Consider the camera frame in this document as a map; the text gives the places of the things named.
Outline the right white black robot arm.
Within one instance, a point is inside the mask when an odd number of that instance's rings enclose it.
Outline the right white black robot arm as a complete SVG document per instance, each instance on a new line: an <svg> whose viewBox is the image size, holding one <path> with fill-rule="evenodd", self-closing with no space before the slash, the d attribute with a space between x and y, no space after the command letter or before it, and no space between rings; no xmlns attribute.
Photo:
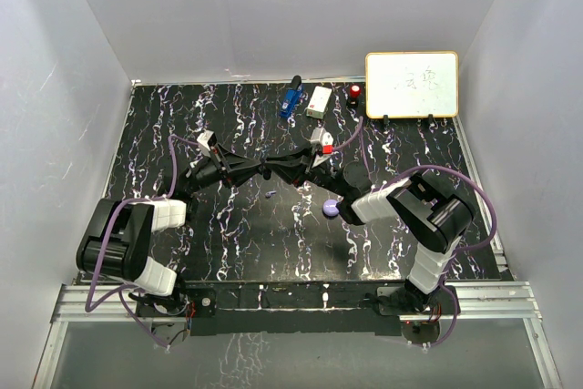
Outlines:
<svg viewBox="0 0 583 389"><path fill-rule="evenodd" d="M481 189L466 175L432 165L408 169L382 189L372 190L363 163L353 161L334 169L323 150L303 148L293 154L268 157L266 173L275 173L294 187L309 181L341 197L338 214L352 225L398 217L417 240L413 268L404 286L382 300L403 312L429 312L439 300L438 288L458 242L474 221L473 204L437 176L448 173L474 191Z"/></svg>

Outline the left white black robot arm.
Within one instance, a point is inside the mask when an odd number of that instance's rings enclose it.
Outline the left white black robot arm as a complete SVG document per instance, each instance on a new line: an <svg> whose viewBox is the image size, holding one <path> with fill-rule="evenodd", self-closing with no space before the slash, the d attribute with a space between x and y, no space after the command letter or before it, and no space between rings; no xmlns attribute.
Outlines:
<svg viewBox="0 0 583 389"><path fill-rule="evenodd" d="M177 315L188 304L188 293L177 285L178 274L149 254L154 233L184 226L195 211L192 194L220 181L239 186L260 174L267 164L236 155L219 144L202 146L199 165L179 173L169 139L172 173L169 184L153 198L98 202L76 255L77 268L92 275L85 311L93 312L115 293L138 290L156 299L165 313Z"/></svg>

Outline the purple earbud charging case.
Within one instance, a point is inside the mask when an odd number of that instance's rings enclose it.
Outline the purple earbud charging case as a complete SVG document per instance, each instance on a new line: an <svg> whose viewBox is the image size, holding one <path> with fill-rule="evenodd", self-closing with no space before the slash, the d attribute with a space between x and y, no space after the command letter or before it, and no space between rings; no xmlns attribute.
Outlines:
<svg viewBox="0 0 583 389"><path fill-rule="evenodd" d="M326 200L322 205L322 214L327 218L338 217L340 214L338 201L332 199Z"/></svg>

